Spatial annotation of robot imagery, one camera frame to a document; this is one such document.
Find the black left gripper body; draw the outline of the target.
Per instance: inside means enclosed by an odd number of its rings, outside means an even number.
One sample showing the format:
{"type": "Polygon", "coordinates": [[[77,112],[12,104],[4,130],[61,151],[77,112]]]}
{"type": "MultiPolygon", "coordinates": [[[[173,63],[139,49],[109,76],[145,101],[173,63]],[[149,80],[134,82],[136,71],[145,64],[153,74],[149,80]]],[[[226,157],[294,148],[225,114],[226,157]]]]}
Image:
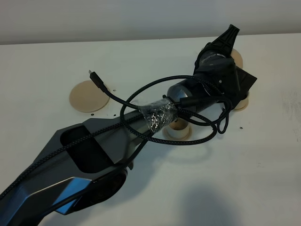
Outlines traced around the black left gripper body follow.
{"type": "Polygon", "coordinates": [[[203,74],[236,106],[239,103],[240,85],[232,50],[232,45],[207,43],[197,56],[194,74],[203,74]]]}

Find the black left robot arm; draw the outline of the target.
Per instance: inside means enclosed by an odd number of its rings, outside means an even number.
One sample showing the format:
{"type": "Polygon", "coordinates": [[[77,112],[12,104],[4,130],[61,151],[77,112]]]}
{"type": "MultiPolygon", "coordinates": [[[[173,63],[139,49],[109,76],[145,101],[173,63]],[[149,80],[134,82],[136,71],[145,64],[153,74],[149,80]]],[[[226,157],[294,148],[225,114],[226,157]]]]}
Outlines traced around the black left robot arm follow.
{"type": "Polygon", "coordinates": [[[161,100],[138,106],[113,95],[95,73],[92,84],[122,104],[118,118],[89,119],[58,130],[34,162],[0,196],[3,226],[36,226],[49,213],[62,215],[111,198],[124,184],[128,169],[148,142],[197,145],[224,133],[221,121],[238,103],[242,92],[231,52],[239,29],[233,25],[205,45],[192,76],[178,75],[189,90],[186,97],[168,92],[161,100]],[[178,119],[209,126],[212,133],[192,141],[155,138],[154,134],[178,119]]]}

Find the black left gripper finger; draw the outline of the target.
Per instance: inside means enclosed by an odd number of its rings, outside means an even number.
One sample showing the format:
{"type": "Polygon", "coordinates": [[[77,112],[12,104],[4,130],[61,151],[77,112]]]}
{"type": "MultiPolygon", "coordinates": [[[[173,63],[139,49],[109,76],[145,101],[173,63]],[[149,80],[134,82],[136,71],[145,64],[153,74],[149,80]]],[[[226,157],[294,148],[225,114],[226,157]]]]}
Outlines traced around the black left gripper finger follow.
{"type": "Polygon", "coordinates": [[[213,41],[213,48],[216,49],[218,53],[230,57],[238,33],[239,29],[230,24],[228,29],[213,41]]]}

